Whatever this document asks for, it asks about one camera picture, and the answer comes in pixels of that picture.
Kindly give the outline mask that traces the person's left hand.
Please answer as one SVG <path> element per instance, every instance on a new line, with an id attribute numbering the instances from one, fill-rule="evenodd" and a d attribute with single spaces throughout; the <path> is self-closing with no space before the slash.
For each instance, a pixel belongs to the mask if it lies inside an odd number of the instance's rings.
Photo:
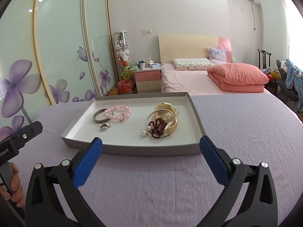
<path id="1" fill-rule="evenodd" d="M 1 195 L 5 199 L 11 199 L 12 202 L 16 203 L 16 206 L 18 208 L 23 208 L 25 206 L 26 200 L 23 194 L 23 187 L 21 185 L 19 178 L 19 169 L 15 163 L 12 164 L 12 168 L 13 168 L 13 178 L 11 180 L 11 188 L 13 190 L 13 194 L 10 196 L 7 190 L 1 187 Z"/>

